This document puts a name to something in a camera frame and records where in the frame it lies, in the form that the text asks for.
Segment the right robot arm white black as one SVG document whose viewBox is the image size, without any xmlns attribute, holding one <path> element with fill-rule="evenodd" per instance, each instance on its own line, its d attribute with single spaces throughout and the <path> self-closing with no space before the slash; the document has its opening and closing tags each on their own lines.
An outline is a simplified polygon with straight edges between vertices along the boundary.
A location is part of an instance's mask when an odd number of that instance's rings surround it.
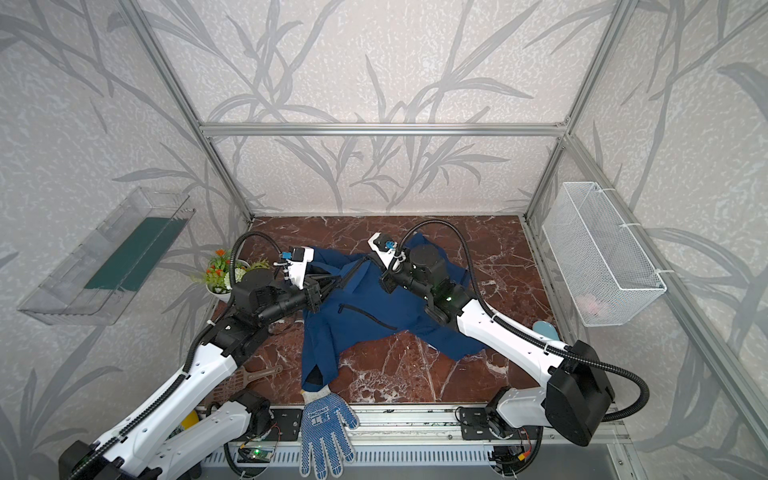
<svg viewBox="0 0 768 480">
<path fill-rule="evenodd" d="M 498 438 L 515 430 L 549 427 L 571 443 L 585 447 L 591 442 L 614 394 L 605 372 L 555 354 L 598 357 L 579 341 L 567 345 L 520 325 L 495 310 L 485 311 L 478 297 L 451 280 L 445 259 L 432 245 L 419 245 L 395 255 L 396 243 L 388 236 L 368 240 L 384 267 L 381 283 L 387 291 L 407 290 L 420 298 L 425 313 L 442 326 L 474 338 L 521 367 L 535 387 L 504 387 L 487 404 L 488 428 Z"/>
</svg>

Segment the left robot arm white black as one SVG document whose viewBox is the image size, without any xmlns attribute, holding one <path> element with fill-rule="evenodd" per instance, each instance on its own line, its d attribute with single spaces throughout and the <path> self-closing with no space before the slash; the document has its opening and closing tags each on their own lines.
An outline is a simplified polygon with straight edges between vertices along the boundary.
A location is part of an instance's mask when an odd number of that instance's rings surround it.
<svg viewBox="0 0 768 480">
<path fill-rule="evenodd" d="M 62 479 L 177 479 L 232 440 L 270 434 L 268 399 L 242 389 L 181 433 L 182 420 L 231 377 L 296 312 L 316 312 L 346 279 L 327 265 L 288 262 L 280 276 L 257 269 L 233 284 L 230 311 L 196 337 L 180 370 L 92 444 L 73 443 L 59 458 Z"/>
</svg>

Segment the blue zip-up jacket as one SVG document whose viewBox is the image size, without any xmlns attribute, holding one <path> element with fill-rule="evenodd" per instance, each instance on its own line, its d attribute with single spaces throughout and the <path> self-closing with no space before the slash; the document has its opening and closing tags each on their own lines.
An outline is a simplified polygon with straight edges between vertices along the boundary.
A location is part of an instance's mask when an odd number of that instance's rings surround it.
<svg viewBox="0 0 768 480">
<path fill-rule="evenodd" d="M 341 354 L 354 345 L 408 331 L 454 361 L 485 348 L 480 341 L 439 325 L 424 311 L 425 301 L 400 288 L 385 292 L 380 267 L 363 253 L 314 250 L 311 266 L 340 278 L 315 313 L 302 312 L 304 338 L 301 387 L 317 392 L 339 374 Z"/>
</svg>

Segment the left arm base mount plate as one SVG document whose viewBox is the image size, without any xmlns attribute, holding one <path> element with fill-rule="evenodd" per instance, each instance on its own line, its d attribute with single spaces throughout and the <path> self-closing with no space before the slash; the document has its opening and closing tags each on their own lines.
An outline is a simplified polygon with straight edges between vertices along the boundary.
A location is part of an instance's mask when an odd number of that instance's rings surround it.
<svg viewBox="0 0 768 480">
<path fill-rule="evenodd" d="M 271 411 L 272 424 L 254 438 L 255 442 L 294 442 L 299 439 L 303 409 L 277 408 Z"/>
</svg>

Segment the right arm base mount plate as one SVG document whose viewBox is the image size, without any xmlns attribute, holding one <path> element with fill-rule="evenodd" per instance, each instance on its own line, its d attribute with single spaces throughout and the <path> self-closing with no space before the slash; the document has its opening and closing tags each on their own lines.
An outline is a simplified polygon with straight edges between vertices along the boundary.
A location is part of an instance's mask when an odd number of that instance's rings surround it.
<svg viewBox="0 0 768 480">
<path fill-rule="evenodd" d="M 488 420 L 484 407 L 459 406 L 454 410 L 454 417 L 459 425 L 461 438 L 465 441 L 536 444 L 542 437 L 539 428 L 531 426 L 519 429 L 504 427 L 500 433 L 495 432 L 493 426 L 496 426 L 496 423 Z"/>
</svg>

